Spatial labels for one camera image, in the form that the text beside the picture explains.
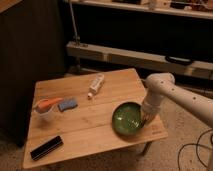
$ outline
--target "wall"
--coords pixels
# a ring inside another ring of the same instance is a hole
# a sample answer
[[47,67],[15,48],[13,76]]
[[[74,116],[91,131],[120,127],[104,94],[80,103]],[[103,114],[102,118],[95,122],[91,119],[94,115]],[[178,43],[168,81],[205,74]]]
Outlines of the wall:
[[0,127],[18,145],[35,82],[66,70],[65,45],[57,0],[23,0],[0,14]]

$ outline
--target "table top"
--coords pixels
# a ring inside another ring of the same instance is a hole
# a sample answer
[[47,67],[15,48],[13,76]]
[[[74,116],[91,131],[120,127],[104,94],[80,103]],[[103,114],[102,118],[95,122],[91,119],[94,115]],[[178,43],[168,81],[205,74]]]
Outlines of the table top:
[[[111,125],[113,111],[124,102],[140,104],[146,93],[145,88],[134,69],[104,72],[103,87],[92,100],[88,100],[88,89],[96,75],[73,76],[36,83],[33,104],[44,98],[74,97],[78,107],[61,113],[55,106],[52,111],[54,119],[51,122],[45,122],[38,114],[31,112],[24,168],[128,147],[168,136],[159,116],[136,136],[118,136]],[[30,151],[57,135],[61,136],[64,144],[40,160],[33,161]]]

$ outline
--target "green bowl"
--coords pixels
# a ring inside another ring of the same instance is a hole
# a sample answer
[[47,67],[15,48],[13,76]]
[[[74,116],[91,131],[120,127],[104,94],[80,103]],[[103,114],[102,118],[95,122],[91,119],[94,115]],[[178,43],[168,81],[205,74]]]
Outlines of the green bowl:
[[135,102],[119,105],[112,116],[115,132],[121,135],[135,135],[142,128],[140,108],[141,106]]

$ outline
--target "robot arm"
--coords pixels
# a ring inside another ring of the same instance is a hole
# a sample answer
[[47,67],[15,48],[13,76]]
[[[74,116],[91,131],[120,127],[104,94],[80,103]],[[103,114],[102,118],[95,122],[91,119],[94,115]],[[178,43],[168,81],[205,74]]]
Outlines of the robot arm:
[[142,111],[150,115],[157,114],[166,96],[213,128],[213,100],[175,86],[174,82],[174,76],[170,73],[148,76],[148,92],[142,103]]

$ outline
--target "smartphone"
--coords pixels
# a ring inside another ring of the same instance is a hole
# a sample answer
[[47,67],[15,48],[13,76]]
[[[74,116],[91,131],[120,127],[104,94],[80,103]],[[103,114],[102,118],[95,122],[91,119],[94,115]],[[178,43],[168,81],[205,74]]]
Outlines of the smartphone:
[[61,145],[63,145],[61,137],[56,136],[53,139],[49,140],[48,142],[42,144],[41,146],[31,151],[30,155],[33,160],[38,160]]

